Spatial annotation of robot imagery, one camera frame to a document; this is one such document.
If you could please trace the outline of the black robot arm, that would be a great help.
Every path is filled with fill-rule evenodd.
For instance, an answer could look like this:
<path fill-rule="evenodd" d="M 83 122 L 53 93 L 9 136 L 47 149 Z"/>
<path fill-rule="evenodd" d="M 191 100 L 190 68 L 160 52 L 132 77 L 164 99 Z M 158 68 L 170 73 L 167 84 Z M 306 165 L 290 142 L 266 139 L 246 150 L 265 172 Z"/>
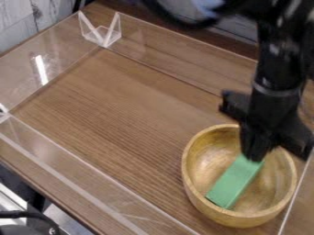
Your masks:
<path fill-rule="evenodd" d="M 251 93 L 222 93 L 220 111 L 240 124 L 242 153 L 259 162 L 281 146 L 306 159 L 314 135 L 298 107 L 314 73 L 314 0 L 222 0 L 214 11 L 219 18 L 240 14 L 258 23 Z"/>

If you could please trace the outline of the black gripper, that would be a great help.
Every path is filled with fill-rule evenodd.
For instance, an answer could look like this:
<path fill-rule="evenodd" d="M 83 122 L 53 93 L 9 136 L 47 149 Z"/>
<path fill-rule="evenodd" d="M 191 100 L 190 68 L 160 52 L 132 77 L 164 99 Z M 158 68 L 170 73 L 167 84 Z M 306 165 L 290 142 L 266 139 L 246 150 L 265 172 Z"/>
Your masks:
<path fill-rule="evenodd" d="M 242 153 L 250 161 L 282 147 L 306 161 L 314 149 L 314 133 L 298 115 L 305 86 L 271 90 L 253 85 L 251 94 L 222 91 L 219 111 L 238 121 Z"/>

